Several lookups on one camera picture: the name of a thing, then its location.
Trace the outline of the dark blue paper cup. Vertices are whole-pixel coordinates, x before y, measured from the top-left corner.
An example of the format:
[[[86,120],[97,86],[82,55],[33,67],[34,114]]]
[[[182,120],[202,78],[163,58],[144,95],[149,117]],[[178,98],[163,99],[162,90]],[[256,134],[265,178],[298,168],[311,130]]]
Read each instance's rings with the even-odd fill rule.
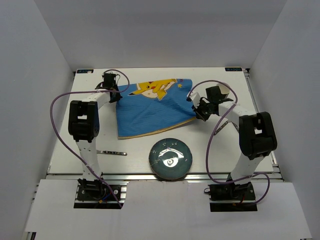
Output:
[[[226,85],[223,85],[221,83],[218,83],[217,86],[220,89],[222,99],[227,99],[230,94],[230,89]]]

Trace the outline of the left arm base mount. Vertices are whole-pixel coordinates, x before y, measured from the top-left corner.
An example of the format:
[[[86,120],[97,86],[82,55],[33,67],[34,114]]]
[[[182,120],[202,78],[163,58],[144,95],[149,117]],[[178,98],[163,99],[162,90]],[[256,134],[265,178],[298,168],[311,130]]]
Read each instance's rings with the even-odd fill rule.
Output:
[[[120,210],[123,206],[123,185],[111,184],[111,190],[101,181],[77,180],[74,209]]]

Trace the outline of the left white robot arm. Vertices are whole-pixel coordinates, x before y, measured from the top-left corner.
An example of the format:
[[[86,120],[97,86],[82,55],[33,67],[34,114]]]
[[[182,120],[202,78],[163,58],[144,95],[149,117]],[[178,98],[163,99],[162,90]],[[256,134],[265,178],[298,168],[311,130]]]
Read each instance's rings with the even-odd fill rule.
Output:
[[[94,181],[102,177],[96,147],[100,131],[99,109],[105,104],[118,102],[122,96],[117,85],[117,74],[105,71],[97,91],[82,100],[73,100],[69,106],[68,132],[79,150],[82,163],[82,178]]]

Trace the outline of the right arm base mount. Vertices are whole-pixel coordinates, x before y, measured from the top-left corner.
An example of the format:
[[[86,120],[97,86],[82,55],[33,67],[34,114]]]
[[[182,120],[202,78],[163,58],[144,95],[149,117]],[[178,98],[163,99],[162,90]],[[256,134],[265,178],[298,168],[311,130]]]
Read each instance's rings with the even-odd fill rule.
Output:
[[[256,195],[251,182],[246,184],[210,184],[204,189],[212,213],[257,212]]]

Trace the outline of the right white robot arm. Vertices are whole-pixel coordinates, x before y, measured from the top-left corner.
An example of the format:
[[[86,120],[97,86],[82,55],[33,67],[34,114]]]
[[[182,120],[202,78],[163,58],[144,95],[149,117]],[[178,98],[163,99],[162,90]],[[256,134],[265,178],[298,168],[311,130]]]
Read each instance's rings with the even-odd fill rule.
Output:
[[[227,119],[238,127],[241,154],[225,182],[228,184],[226,195],[236,200],[244,193],[242,185],[251,181],[260,162],[278,146],[272,118],[266,111],[255,112],[240,106],[227,94],[222,94],[218,85],[207,88],[206,93],[207,97],[201,97],[197,92],[187,96],[196,118],[205,122],[211,115],[217,115],[220,122]]]

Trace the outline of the blue pikachu placemat cloth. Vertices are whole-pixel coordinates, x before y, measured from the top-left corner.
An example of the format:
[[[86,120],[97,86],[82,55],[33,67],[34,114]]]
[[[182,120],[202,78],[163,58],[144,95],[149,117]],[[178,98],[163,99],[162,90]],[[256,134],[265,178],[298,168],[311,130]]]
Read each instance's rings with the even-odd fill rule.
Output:
[[[170,78],[119,86],[116,103],[117,136],[132,139],[162,133],[195,119],[187,95],[193,82]]]

